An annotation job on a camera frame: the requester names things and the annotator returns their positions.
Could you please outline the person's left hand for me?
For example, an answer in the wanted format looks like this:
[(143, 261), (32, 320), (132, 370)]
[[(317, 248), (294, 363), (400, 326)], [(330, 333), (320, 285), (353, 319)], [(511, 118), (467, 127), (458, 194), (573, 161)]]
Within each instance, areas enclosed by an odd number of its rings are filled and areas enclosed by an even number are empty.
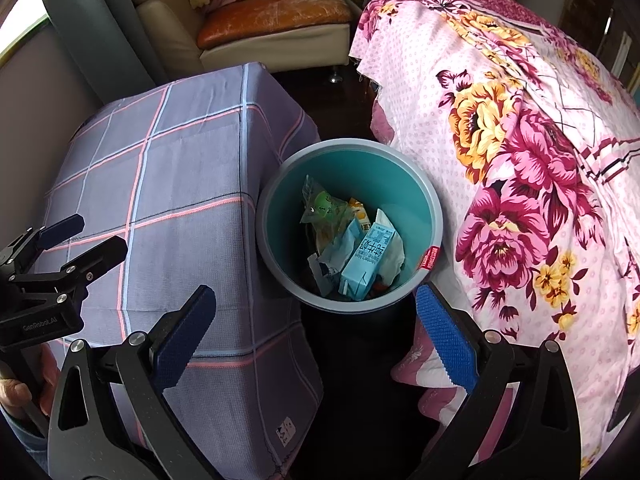
[[(48, 344), (40, 346), (40, 373), (43, 378), (43, 389), (38, 405), (43, 414), (50, 416), (60, 369)], [(25, 384), (15, 378), (1, 379), (1, 405), (11, 417), (24, 418), (25, 408), (30, 402), (32, 402), (32, 393)]]

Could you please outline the blue sleeve forearm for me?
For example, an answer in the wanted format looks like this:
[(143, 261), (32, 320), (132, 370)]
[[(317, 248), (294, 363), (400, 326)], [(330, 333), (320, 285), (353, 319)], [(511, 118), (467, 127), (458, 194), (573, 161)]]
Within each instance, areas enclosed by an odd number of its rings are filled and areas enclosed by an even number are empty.
[(21, 441), (26, 452), (32, 456), (32, 459), (47, 474), (49, 472), (47, 439), (40, 434), (28, 417), (15, 418), (5, 408), (1, 409), (1, 413), (14, 432), (15, 437)]

